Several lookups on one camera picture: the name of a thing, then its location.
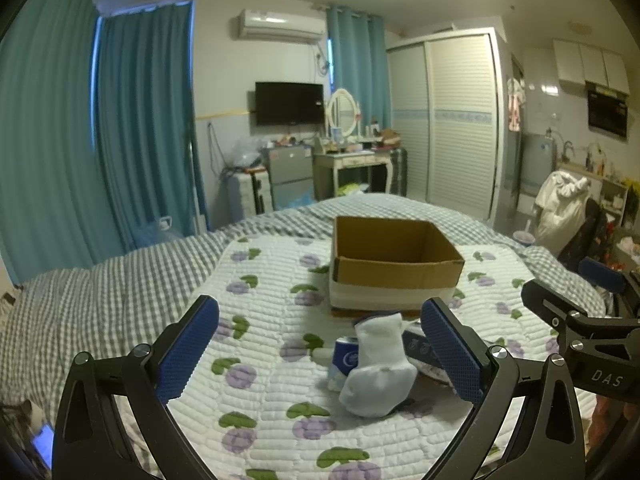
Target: wardrobe door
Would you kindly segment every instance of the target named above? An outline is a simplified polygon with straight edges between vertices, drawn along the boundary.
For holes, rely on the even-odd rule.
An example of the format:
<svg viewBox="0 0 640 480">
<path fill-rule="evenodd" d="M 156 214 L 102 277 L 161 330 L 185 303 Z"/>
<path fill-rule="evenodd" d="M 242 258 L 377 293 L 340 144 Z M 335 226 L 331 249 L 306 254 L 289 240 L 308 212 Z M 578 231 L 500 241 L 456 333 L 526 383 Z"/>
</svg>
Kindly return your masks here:
<svg viewBox="0 0 640 480">
<path fill-rule="evenodd" d="M 406 195 L 424 202 L 429 167 L 429 99 L 424 44 L 389 51 L 392 128 L 407 152 Z"/>
<path fill-rule="evenodd" d="M 486 220 L 497 152 L 497 96 L 489 35 L 427 43 L 431 101 L 428 201 Z"/>
</svg>

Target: phone screen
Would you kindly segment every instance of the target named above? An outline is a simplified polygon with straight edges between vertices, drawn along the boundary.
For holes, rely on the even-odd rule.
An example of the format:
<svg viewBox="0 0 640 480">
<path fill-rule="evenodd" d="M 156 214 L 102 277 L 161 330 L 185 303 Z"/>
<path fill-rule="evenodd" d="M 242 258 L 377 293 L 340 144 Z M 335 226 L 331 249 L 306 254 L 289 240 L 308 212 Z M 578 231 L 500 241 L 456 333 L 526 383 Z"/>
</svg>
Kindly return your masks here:
<svg viewBox="0 0 640 480">
<path fill-rule="evenodd" d="M 51 429 L 51 426 L 45 424 L 40 434 L 33 437 L 31 443 L 39 453 L 42 461 L 51 469 L 51 459 L 53 456 L 53 429 Z"/>
</svg>

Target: gray checkered bedsheet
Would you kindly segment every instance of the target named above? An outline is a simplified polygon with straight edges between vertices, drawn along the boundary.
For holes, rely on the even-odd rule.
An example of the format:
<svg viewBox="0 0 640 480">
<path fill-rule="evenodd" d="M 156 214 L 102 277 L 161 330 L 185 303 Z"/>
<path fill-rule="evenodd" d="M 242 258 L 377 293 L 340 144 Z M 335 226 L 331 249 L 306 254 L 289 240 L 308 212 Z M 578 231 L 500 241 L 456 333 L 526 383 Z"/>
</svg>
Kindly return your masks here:
<svg viewBox="0 0 640 480">
<path fill-rule="evenodd" d="M 55 421 L 76 353 L 128 353 L 180 319 L 185 302 L 213 272 L 226 245 L 249 234 L 329 238 L 338 215 L 425 219 L 454 244 L 503 244 L 560 294 L 603 316 L 602 300 L 543 248 L 525 249 L 482 222 L 438 206 L 390 195 L 335 198 L 242 221 L 222 230 L 112 258 L 92 269 L 54 270 L 27 283 L 0 333 L 0 402 L 31 399 Z M 148 468 L 147 457 L 142 457 Z"/>
</svg>

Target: blue curtain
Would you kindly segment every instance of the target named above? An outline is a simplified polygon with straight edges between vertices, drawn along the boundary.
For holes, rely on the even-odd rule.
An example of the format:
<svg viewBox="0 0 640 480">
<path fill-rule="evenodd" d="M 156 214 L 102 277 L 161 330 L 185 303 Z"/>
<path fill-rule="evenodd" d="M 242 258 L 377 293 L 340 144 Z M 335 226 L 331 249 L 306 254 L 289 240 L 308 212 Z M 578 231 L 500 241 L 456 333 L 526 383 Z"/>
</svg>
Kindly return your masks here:
<svg viewBox="0 0 640 480">
<path fill-rule="evenodd" d="M 0 43 L 0 253 L 16 283 L 123 253 L 92 149 L 92 0 L 27 0 Z"/>
<path fill-rule="evenodd" d="M 98 149 L 128 250 L 140 246 L 140 229 L 164 216 L 193 234 L 192 12 L 191 2 L 102 20 Z"/>
<path fill-rule="evenodd" d="M 334 88 L 345 88 L 360 103 L 362 123 L 391 126 L 385 24 L 379 16 L 354 15 L 349 7 L 326 12 L 334 55 Z"/>
</svg>

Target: faucet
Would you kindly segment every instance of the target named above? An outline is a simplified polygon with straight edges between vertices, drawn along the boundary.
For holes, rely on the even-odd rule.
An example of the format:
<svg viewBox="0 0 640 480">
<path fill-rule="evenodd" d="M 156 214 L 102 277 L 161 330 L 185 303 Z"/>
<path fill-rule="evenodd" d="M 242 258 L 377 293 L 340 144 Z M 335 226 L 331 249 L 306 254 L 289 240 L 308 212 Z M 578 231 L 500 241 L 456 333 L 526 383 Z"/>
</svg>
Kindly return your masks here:
<svg viewBox="0 0 640 480">
<path fill-rule="evenodd" d="M 574 154 L 574 156 L 575 156 L 574 144 L 573 144 L 570 140 L 568 140 L 567 142 L 565 142 L 565 143 L 564 143 L 564 146 L 562 147 L 562 157 L 561 157 L 561 160 L 562 160 L 564 163 L 569 162 L 569 157 L 568 157 L 568 156 L 566 156 L 566 152 L 567 152 L 567 150 L 571 150 L 571 151 L 572 151 L 572 153 L 573 153 L 573 154 Z"/>
</svg>

